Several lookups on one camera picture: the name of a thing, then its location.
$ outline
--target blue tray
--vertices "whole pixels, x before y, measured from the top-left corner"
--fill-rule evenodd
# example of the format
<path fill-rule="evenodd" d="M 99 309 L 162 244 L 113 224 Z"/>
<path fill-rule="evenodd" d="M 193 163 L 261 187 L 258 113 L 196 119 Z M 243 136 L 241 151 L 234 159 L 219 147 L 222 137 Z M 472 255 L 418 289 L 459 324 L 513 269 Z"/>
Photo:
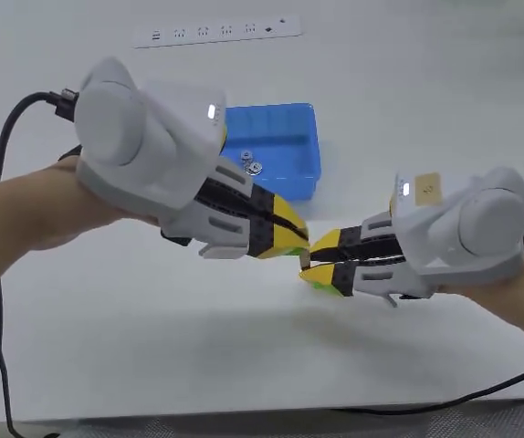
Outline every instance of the blue tray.
<path fill-rule="evenodd" d="M 320 178 L 315 111 L 308 103 L 228 108 L 222 155 L 242 165 L 242 151 L 262 164 L 255 182 L 287 201 L 306 201 Z"/>

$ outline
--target cable plug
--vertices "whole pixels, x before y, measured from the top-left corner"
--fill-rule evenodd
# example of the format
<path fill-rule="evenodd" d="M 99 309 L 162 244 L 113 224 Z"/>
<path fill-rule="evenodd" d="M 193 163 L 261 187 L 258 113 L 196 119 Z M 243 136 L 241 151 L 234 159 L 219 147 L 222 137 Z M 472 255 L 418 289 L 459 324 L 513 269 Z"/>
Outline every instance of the cable plug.
<path fill-rule="evenodd" d="M 55 106 L 55 115 L 61 119 L 73 122 L 76 103 L 78 103 L 79 93 L 71 89 L 63 89 L 61 94 L 53 91 L 49 93 L 48 103 Z"/>

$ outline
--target white table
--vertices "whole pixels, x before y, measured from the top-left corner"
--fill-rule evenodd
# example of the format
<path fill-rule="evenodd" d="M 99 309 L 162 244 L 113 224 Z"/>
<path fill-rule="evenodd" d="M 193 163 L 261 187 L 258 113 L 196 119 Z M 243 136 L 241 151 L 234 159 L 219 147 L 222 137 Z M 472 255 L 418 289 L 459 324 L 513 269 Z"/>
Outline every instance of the white table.
<path fill-rule="evenodd" d="M 516 5 L 131 3 L 137 9 L 124 0 L 31 0 L 19 9 L 1 0 L 0 127 L 23 95 L 76 87 L 115 54 L 138 80 L 226 84 L 235 105 L 313 103 L 323 179 L 299 208 L 315 237 L 385 209 L 403 165 L 482 172 L 506 164 L 524 174 Z M 133 28 L 159 16 L 276 12 L 300 13 L 306 35 L 128 49 Z M 75 144 L 72 128 L 48 113 L 33 109 L 21 120 L 8 175 Z M 325 297 L 298 280 L 297 263 L 204 261 L 195 247 L 134 223 L 29 255 L 4 277 L 16 418 L 440 402 L 524 371 L 524 334 L 463 298 L 393 310 L 371 297 Z M 524 383 L 494 398 L 524 398 Z"/>

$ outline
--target power cord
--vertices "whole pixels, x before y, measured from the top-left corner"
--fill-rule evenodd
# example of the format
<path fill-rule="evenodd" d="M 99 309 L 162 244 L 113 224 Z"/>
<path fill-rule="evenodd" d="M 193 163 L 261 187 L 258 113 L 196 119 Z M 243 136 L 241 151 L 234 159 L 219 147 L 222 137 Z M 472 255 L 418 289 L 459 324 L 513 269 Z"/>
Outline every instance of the power cord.
<path fill-rule="evenodd" d="M 463 397 L 459 397 L 458 399 L 454 399 L 451 401 L 430 404 L 428 406 L 421 406 L 419 408 L 401 409 L 401 410 L 385 410 L 385 411 L 377 410 L 377 409 L 367 409 L 367 408 L 344 408 L 344 409 L 338 409 L 337 411 L 347 412 L 347 413 L 380 415 L 380 416 L 417 415 L 420 413 L 437 412 L 437 411 L 442 411 L 444 409 L 454 408 L 458 405 L 461 405 L 466 402 L 471 402 L 481 397 L 487 397 L 488 395 L 495 394 L 496 392 L 499 392 L 499 391 L 503 391 L 506 388 L 517 385 L 518 383 L 522 383 L 523 381 L 524 381 L 524 373 L 520 374 L 519 376 L 514 377 L 513 379 L 509 379 L 508 381 L 504 381 L 495 386 L 492 386 L 491 388 L 487 388 L 486 390 L 473 392 L 471 394 L 465 395 Z"/>
<path fill-rule="evenodd" d="M 3 177 L 3 169 L 5 167 L 6 148 L 10 139 L 10 134 L 16 125 L 18 119 L 23 113 L 38 102 L 46 102 L 56 107 L 55 113 L 66 120 L 73 121 L 73 113 L 75 109 L 75 103 L 78 99 L 78 94 L 65 89 L 61 94 L 54 92 L 38 92 L 33 93 L 24 99 L 22 99 L 13 108 L 11 113 L 6 118 L 5 125 L 0 133 L 0 182 Z M 0 280 L 0 377 L 3 385 L 3 398 L 5 403 L 5 418 L 6 418 L 6 429 L 15 438 L 25 438 L 16 429 L 13 423 L 13 414 L 11 411 L 10 402 L 10 390 L 8 386 L 8 370 L 6 368 L 5 355 L 3 353 L 3 334 L 4 334 L 4 301 L 3 301 L 3 285 Z"/>
<path fill-rule="evenodd" d="M 0 134 L 0 182 L 2 180 L 3 169 L 5 165 L 5 156 L 6 149 L 8 146 L 8 141 L 10 139 L 11 132 L 16 125 L 16 122 L 20 116 L 28 109 L 30 106 L 38 102 L 46 102 L 50 105 L 55 106 L 55 114 L 62 119 L 73 121 L 74 119 L 74 110 L 78 100 L 79 94 L 71 91 L 69 89 L 64 89 L 61 94 L 54 92 L 38 92 L 31 94 L 24 99 L 22 99 L 15 108 L 11 111 L 8 118 L 6 119 L 5 125 Z M 0 280 L 0 376 L 3 386 L 3 398 L 5 403 L 5 418 L 6 418 L 6 428 L 9 433 L 14 438 L 25 438 L 21 435 L 14 426 L 13 415 L 11 410 L 11 401 L 10 401 L 10 389 L 8 383 L 8 370 L 6 368 L 5 355 L 3 353 L 3 333 L 4 333 L 4 301 L 3 301 L 3 287 Z M 466 396 L 454 399 L 452 401 L 446 401 L 443 403 L 431 404 L 428 406 L 422 406 L 419 408 L 413 409 L 404 409 L 404 410 L 376 410 L 376 409 L 367 409 L 367 408 L 346 408 L 338 409 L 339 412 L 348 412 L 348 413 L 358 413 L 358 414 L 370 414 L 370 415 L 382 415 L 382 416 L 399 416 L 399 415 L 416 415 L 421 413 L 428 412 L 437 412 L 444 409 L 452 408 L 460 404 L 471 402 L 473 400 L 479 399 L 481 397 L 486 397 L 490 394 L 493 394 L 498 391 L 505 390 L 511 386 L 514 386 L 518 383 L 524 381 L 524 373 L 520 374 L 513 379 L 504 381 L 500 384 L 487 388 L 486 390 L 476 391 Z M 48 437 L 57 438 L 58 434 L 52 433 Z"/>

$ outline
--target power strip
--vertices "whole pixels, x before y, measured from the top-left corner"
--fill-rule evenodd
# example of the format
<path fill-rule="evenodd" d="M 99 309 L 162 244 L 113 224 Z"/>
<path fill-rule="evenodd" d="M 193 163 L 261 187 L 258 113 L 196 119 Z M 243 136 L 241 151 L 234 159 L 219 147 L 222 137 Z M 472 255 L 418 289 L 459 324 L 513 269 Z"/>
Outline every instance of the power strip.
<path fill-rule="evenodd" d="M 133 48 L 183 46 L 302 35 L 299 16 L 220 20 L 155 27 L 136 32 Z"/>

